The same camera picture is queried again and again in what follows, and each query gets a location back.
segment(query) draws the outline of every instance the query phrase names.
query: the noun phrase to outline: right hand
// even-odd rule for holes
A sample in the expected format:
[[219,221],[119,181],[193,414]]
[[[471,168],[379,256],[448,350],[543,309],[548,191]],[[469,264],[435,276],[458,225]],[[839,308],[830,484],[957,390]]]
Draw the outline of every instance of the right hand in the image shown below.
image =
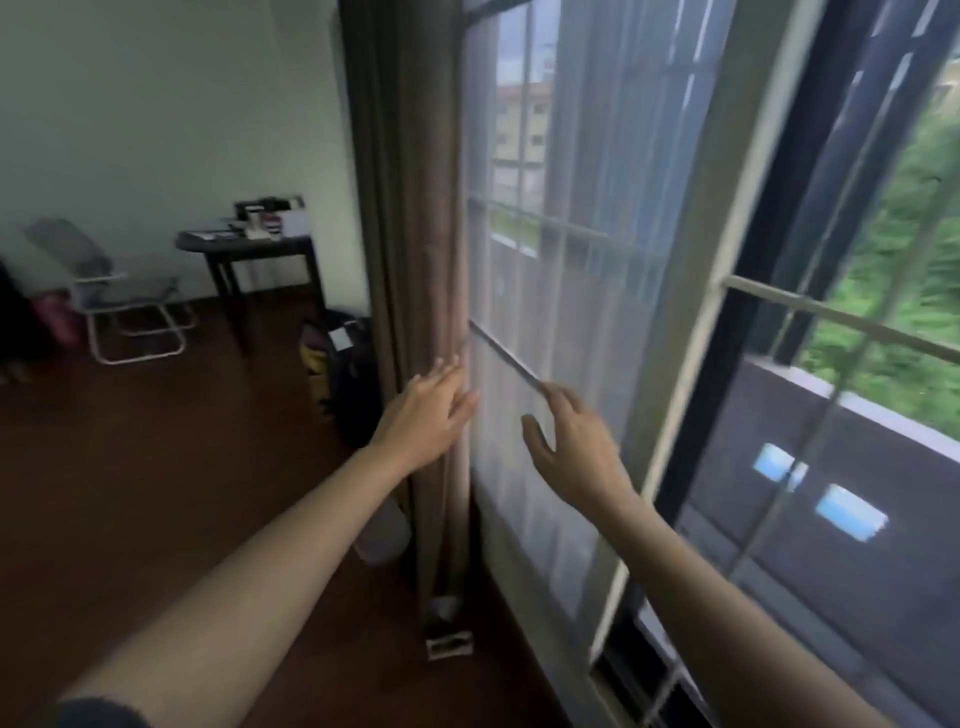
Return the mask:
[[619,447],[603,418],[587,407],[580,396],[560,384],[541,385],[557,434],[557,449],[550,449],[533,415],[524,415],[523,442],[534,467],[567,503],[596,523],[609,508],[616,508],[634,492]]

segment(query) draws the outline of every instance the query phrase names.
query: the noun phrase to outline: pink bag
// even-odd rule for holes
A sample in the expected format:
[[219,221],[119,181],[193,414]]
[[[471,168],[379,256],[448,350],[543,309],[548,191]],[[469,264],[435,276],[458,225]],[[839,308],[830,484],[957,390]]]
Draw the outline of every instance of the pink bag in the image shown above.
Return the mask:
[[58,344],[65,349],[79,349],[84,345],[83,322],[80,314],[70,307],[68,293],[48,291],[32,303],[36,316],[50,329]]

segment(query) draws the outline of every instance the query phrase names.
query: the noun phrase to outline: table leg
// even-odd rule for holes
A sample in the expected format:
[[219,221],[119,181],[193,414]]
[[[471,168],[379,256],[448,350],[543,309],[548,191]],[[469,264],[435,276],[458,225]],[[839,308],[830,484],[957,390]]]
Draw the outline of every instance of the table leg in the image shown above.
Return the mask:
[[227,284],[229,285],[230,295],[236,305],[237,313],[247,322],[247,299],[240,289],[240,283],[237,282],[236,273],[233,271],[233,263],[229,260],[224,261],[224,273],[227,275]]
[[[233,296],[227,288],[227,282],[224,280],[220,262],[210,255],[205,255],[204,257],[206,258],[206,267],[210,269],[210,277],[213,278],[213,285],[217,288],[217,297],[220,299],[220,303],[224,307],[224,313],[227,315],[227,323],[230,325],[230,331],[233,332],[233,339],[236,341],[241,352],[244,354],[250,353],[250,344],[247,341],[247,332],[243,317],[234,307]],[[235,283],[236,277],[233,275],[230,264],[227,263],[226,265],[227,270],[229,270],[228,275],[232,279],[232,282]]]
[[317,254],[313,249],[313,241],[308,241],[303,247],[303,259],[306,261],[306,272],[310,277],[310,287],[313,288],[313,301],[317,309],[317,323],[326,326],[326,298],[324,297],[324,283],[320,280],[320,269],[317,267]]

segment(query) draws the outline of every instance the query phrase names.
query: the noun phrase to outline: hand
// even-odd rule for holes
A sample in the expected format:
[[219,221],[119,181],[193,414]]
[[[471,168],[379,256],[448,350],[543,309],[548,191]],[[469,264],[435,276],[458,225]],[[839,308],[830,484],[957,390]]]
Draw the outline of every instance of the hand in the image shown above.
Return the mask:
[[557,450],[547,445],[533,415],[521,418],[523,442],[537,472],[557,495],[597,523],[634,491],[620,461],[619,447],[603,418],[576,392],[545,382],[541,390],[553,413]]
[[427,376],[414,376],[387,406],[371,439],[406,477],[432,463],[456,442],[480,404],[477,392],[464,392],[467,377],[458,356],[437,359]]

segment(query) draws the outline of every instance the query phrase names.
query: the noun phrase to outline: brown curtain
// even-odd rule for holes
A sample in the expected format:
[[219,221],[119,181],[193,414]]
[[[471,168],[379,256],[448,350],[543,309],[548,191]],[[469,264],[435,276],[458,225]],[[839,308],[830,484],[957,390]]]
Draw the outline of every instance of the brown curtain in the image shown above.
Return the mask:
[[[466,354],[462,0],[340,0],[374,343],[386,396]],[[468,565],[466,442],[411,482],[420,615],[449,619]]]

